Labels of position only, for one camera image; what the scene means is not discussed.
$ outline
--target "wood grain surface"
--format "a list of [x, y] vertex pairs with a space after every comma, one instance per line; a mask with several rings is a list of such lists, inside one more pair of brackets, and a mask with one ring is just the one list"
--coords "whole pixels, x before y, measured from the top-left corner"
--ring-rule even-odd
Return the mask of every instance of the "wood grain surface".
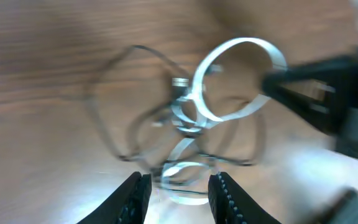
[[[1, 0], [0, 223], [76, 223], [132, 172], [144, 172], [113, 158], [76, 100], [113, 56], [129, 45], [146, 45], [193, 73], [210, 50], [239, 36], [270, 41], [289, 63], [358, 44], [356, 14], [343, 0]], [[245, 45], [219, 63], [224, 72], [206, 80], [206, 88], [214, 108], [225, 113], [219, 98], [258, 93], [257, 80], [269, 62]], [[137, 50], [98, 82], [100, 112], [122, 152], [129, 123], [167, 98], [167, 71], [159, 59]], [[278, 103], [265, 106], [264, 114], [268, 136], [261, 165], [222, 169], [274, 217], [303, 223], [345, 186], [358, 189], [358, 161], [327, 150], [326, 136]], [[253, 125], [244, 121], [238, 135], [247, 137], [237, 138], [229, 155], [244, 156], [252, 148], [242, 140], [252, 139]], [[216, 127], [209, 138], [223, 130]], [[175, 205], [154, 189], [146, 222], [213, 218], [207, 205]]]

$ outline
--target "black tool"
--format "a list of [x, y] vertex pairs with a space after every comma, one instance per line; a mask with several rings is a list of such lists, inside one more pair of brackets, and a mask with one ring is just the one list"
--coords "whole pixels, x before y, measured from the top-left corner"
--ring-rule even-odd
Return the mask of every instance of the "black tool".
[[[286, 88], [305, 81], [318, 83], [316, 97]], [[317, 130], [334, 136], [335, 151], [358, 159], [358, 51], [270, 73], [262, 89]]]
[[143, 223], [152, 192], [150, 174], [134, 172], [80, 224]]

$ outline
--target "metal ring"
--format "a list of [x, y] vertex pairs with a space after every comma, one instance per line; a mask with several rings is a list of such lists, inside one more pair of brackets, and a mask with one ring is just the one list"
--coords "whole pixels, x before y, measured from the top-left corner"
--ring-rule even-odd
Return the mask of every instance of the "metal ring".
[[[180, 101], [187, 102], [189, 100], [190, 99], [186, 97], [181, 99]], [[179, 129], [180, 131], [186, 133], [197, 133], [207, 125], [208, 119], [198, 111], [197, 107], [196, 107], [196, 112], [197, 112], [196, 121], [193, 121], [191, 118], [185, 115], [183, 112], [183, 108], [180, 105], [172, 104], [171, 109], [174, 114], [174, 116], [172, 117], [172, 124], [175, 125], [177, 129]], [[186, 128], [183, 126], [182, 121], [194, 124], [194, 126], [192, 128]]]
[[268, 53], [274, 69], [287, 69], [287, 63], [281, 51], [279, 51], [274, 45], [267, 42], [266, 40], [258, 39], [258, 38], [250, 38], [250, 37], [241, 37], [231, 39], [226, 41], [225, 43], [221, 44], [220, 46], [216, 47], [207, 57], [198, 65], [196, 69], [192, 89], [191, 89], [191, 98], [195, 102], [195, 105], [198, 111], [207, 117], [208, 119], [216, 122], [228, 121], [230, 119], [237, 119], [248, 116], [253, 112], [257, 111], [261, 108], [270, 98], [264, 95], [259, 94], [252, 102], [250, 102], [247, 106], [243, 109], [222, 116], [218, 117], [213, 114], [208, 107], [206, 106], [204, 99], [203, 99], [203, 78], [205, 72], [207, 71], [208, 67], [212, 64], [212, 62], [220, 56], [223, 52], [231, 47], [241, 44], [244, 42], [251, 42], [254, 44], [259, 45]]
[[[194, 141], [194, 139], [190, 139], [190, 138], [184, 138], [182, 139], [176, 146], [175, 148], [172, 150], [171, 154], [168, 157], [168, 160], [170, 161], [174, 161], [177, 160], [180, 155], [183, 153], [183, 151], [190, 145], [192, 144]], [[161, 175], [161, 184], [162, 187], [164, 188], [169, 188], [170, 184], [168, 183], [168, 178], [174, 174], [177, 174], [179, 171], [181, 171], [182, 169], [186, 168], [186, 167], [191, 167], [191, 166], [200, 166], [200, 167], [205, 167], [208, 169], [212, 169], [212, 167], [210, 167], [207, 164], [203, 164], [200, 162], [179, 162], [173, 166], [171, 166], [170, 164], [164, 164], [163, 169], [162, 169], [162, 175]], [[181, 197], [181, 196], [177, 196], [172, 192], [169, 191], [165, 191], [166, 194], [168, 194], [169, 198], [179, 204], [182, 205], [204, 205], [206, 203], [208, 203], [208, 197], [203, 197], [203, 198], [191, 198], [191, 197]]]

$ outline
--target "wire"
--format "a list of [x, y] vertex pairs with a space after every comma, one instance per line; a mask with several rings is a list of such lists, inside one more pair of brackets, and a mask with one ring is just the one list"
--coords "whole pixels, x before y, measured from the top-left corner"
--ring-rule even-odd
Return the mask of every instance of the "wire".
[[[98, 73], [96, 74], [95, 77], [92, 77], [91, 79], [88, 80], [87, 83], [85, 83], [84, 89], [83, 89], [83, 91], [84, 91], [83, 92], [83, 101], [84, 101], [85, 110], [86, 110], [88, 116], [90, 117], [91, 121], [95, 125], [96, 131], [97, 131], [98, 135], [100, 136], [101, 140], [103, 141], [105, 146], [111, 151], [111, 153], [113, 154], [114, 157], [116, 157], [120, 161], [137, 162], [143, 170], [146, 170], [147, 172], [150, 172], [152, 174], [152, 180], [157, 184], [161, 184], [160, 180], [161, 180], [161, 176], [162, 176], [163, 167], [165, 164], [178, 164], [180, 162], [190, 161], [195, 158], [207, 159], [207, 165], [210, 167], [214, 167], [216, 165], [216, 161], [227, 162], [227, 163], [230, 163], [230, 164], [233, 164], [236, 166], [252, 166], [252, 165], [256, 164], [261, 153], [263, 153], [263, 151], [264, 151], [263, 150], [264, 147], [262, 147], [261, 143], [264, 142], [265, 126], [264, 126], [263, 117], [261, 114], [257, 117], [257, 121], [256, 121], [257, 122], [256, 126], [258, 129], [257, 142], [259, 144], [256, 146], [256, 150], [255, 150], [254, 155], [252, 156], [251, 159], [238, 160], [238, 159], [231, 159], [231, 158], [226, 158], [226, 157], [217, 155], [217, 154], [222, 154], [225, 150], [227, 150], [229, 148], [230, 143], [232, 142], [232, 140], [234, 139], [234, 137], [236, 135], [237, 129], [239, 127], [239, 122], [238, 122], [238, 120], [234, 119], [234, 120], [230, 121], [230, 125], [229, 125], [227, 131], [225, 132], [225, 135], [223, 136], [222, 141], [220, 142], [220, 144], [218, 145], [218, 147], [215, 150], [215, 154], [208, 154], [205, 151], [205, 142], [206, 141], [204, 139], [201, 140], [201, 138], [200, 138], [200, 139], [198, 139], [199, 141], [195, 141], [195, 144], [191, 144], [189, 146], [193, 150], [193, 153], [190, 154], [189, 156], [182, 158], [182, 159], [177, 159], [174, 161], [164, 160], [164, 161], [159, 162], [159, 164], [156, 166], [152, 166], [151, 164], [149, 164], [146, 161], [145, 157], [150, 155], [151, 153], [154, 153], [155, 151], [157, 151], [157, 149], [160, 149], [162, 147], [162, 145], [164, 145], [169, 140], [171, 140], [173, 135], [176, 134], [177, 132], [172, 131], [170, 133], [165, 133], [160, 138], [160, 140], [157, 141], [157, 143], [155, 143], [152, 147], [149, 147], [147, 149], [141, 149], [141, 146], [138, 141], [140, 127], [149, 118], [153, 118], [157, 114], [162, 113], [164, 110], [170, 109], [170, 107], [173, 103], [182, 104], [181, 102], [177, 102], [177, 101], [167, 101], [167, 102], [161, 103], [160, 105], [157, 105], [156, 107], [152, 108], [151, 110], [148, 110], [148, 111], [142, 113], [135, 120], [133, 120], [133, 122], [129, 126], [128, 132], [126, 133], [126, 142], [129, 146], [129, 150], [131, 153], [128, 155], [122, 154], [120, 152], [120, 150], [117, 148], [116, 144], [114, 143], [111, 133], [109, 132], [102, 117], [100, 116], [99, 106], [96, 101], [96, 93], [95, 92], [96, 92], [97, 84], [105, 76], [106, 72], [110, 69], [113, 69], [119, 62], [121, 62], [122, 60], [127, 58], [135, 49], [146, 50], [146, 51], [152, 53], [153, 55], [155, 55], [156, 57], [161, 59], [163, 62], [165, 62], [167, 65], [169, 65], [171, 68], [173, 68], [181, 76], [186, 77], [190, 80], [190, 74], [186, 70], [182, 69], [178, 64], [176, 64], [175, 62], [171, 61], [169, 58], [164, 56], [164, 54], [160, 53], [157, 50], [146, 47], [146, 46], [132, 45], [132, 46], [128, 47], [127, 49], [125, 49], [120, 54], [118, 54], [116, 57], [109, 60], [100, 69], [100, 71], [98, 71]], [[249, 103], [248, 99], [240, 98], [240, 97], [225, 98], [223, 100], [224, 101], [242, 100], [243, 102], [241, 103], [241, 107], [243, 107]], [[183, 186], [189, 186], [193, 182], [196, 182], [198, 179], [199, 179], [198, 177], [192, 177], [192, 178], [189, 178], [188, 180], [176, 180], [176, 181], [169, 180], [168, 183], [175, 187], [183, 187]], [[161, 187], [169, 192], [173, 192], [173, 193], [193, 194], [193, 195], [206, 195], [207, 194], [207, 192], [168, 189], [168, 188], [162, 187], [161, 185], [159, 187]]]

